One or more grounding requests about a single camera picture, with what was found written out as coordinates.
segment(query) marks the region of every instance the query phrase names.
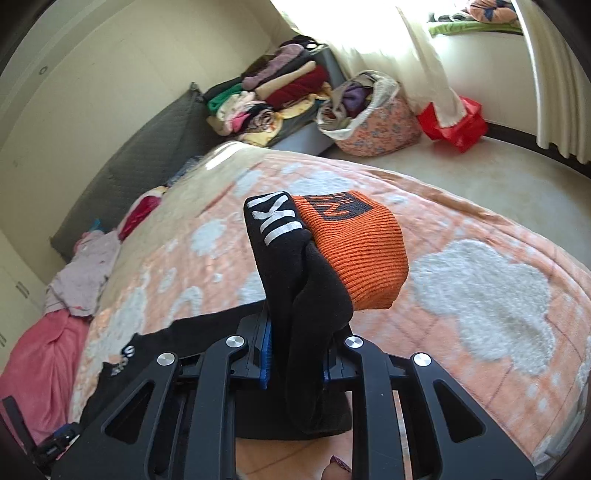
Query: gray headboard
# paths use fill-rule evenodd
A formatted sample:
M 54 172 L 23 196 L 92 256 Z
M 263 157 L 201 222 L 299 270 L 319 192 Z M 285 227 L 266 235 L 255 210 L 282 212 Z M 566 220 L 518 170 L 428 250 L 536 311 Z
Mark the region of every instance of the gray headboard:
M 165 183 L 188 158 L 224 142 L 205 121 L 207 106 L 197 95 L 187 91 L 150 119 L 90 182 L 51 239 L 66 261 L 95 219 L 106 230 L 117 227 L 140 195 Z

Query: white wall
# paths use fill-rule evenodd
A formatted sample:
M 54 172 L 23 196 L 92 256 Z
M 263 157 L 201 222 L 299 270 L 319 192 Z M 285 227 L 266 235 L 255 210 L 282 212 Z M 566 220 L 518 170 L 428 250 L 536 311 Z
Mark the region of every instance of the white wall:
M 451 87 L 482 104 L 484 118 L 536 133 L 534 75 L 520 35 L 473 32 L 433 38 Z
M 49 282 L 63 266 L 49 237 L 135 131 L 290 33 L 269 0 L 135 0 L 48 65 L 0 151 L 0 228 L 33 271 Z
M 95 27 L 132 1 L 56 0 L 43 12 L 0 74 L 0 145 L 46 75 Z

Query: person's finger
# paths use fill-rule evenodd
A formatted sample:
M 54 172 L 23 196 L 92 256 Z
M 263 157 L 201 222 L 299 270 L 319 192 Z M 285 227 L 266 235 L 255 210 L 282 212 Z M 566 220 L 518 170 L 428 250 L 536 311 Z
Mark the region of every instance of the person's finger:
M 322 480 L 351 480 L 351 470 L 340 458 L 333 456 L 322 472 Z

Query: green blanket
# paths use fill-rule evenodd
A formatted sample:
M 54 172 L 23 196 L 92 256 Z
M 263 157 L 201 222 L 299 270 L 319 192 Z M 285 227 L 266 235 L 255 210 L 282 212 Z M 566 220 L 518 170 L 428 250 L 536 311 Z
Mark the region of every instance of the green blanket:
M 521 27 L 514 27 L 506 23 L 433 22 L 428 25 L 432 37 L 435 35 L 458 35 L 467 32 L 505 32 L 523 35 Z

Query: fingernail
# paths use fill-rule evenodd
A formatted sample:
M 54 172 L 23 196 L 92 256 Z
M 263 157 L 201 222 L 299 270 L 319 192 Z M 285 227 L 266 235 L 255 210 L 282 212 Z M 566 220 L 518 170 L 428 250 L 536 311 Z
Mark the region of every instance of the fingernail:
M 330 457 L 330 462 L 329 463 L 336 463 L 343 470 L 347 470 L 349 473 L 351 473 L 351 468 L 349 468 L 349 465 L 347 465 L 344 461 L 342 461 L 339 457 L 337 457 L 335 455 L 333 455 L 332 457 Z

